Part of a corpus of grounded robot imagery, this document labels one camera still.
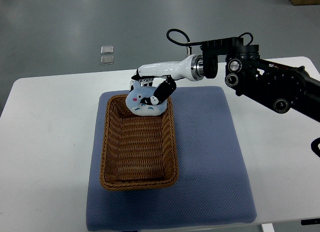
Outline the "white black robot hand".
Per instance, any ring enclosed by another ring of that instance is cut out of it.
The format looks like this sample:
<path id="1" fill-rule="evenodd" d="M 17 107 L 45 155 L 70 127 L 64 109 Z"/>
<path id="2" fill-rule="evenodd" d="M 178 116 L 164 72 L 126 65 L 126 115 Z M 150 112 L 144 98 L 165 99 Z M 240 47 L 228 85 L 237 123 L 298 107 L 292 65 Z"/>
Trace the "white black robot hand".
<path id="1" fill-rule="evenodd" d="M 160 105 L 176 90 L 176 81 L 187 79 L 192 82 L 204 78 L 201 55 L 191 54 L 182 61 L 159 62 L 140 66 L 131 77 L 129 89 L 134 89 L 134 83 L 142 87 L 151 87 L 155 78 L 164 81 L 159 84 L 149 97 L 141 99 L 145 105 Z"/>

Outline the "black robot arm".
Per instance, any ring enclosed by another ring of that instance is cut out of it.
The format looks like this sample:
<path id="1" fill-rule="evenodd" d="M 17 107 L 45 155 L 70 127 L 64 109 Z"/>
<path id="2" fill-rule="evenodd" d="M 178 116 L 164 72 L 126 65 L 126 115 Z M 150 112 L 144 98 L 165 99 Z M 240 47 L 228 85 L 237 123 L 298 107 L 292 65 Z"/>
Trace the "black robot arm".
<path id="1" fill-rule="evenodd" d="M 202 55 L 191 65 L 196 76 L 214 79 L 218 73 L 218 57 L 225 56 L 225 84 L 237 96 L 246 96 L 257 103 L 284 114 L 294 109 L 307 117 L 320 120 L 320 82 L 305 67 L 292 67 L 267 60 L 259 55 L 259 45 L 244 43 L 237 37 L 179 43 L 169 34 L 172 43 L 187 47 L 199 46 Z"/>

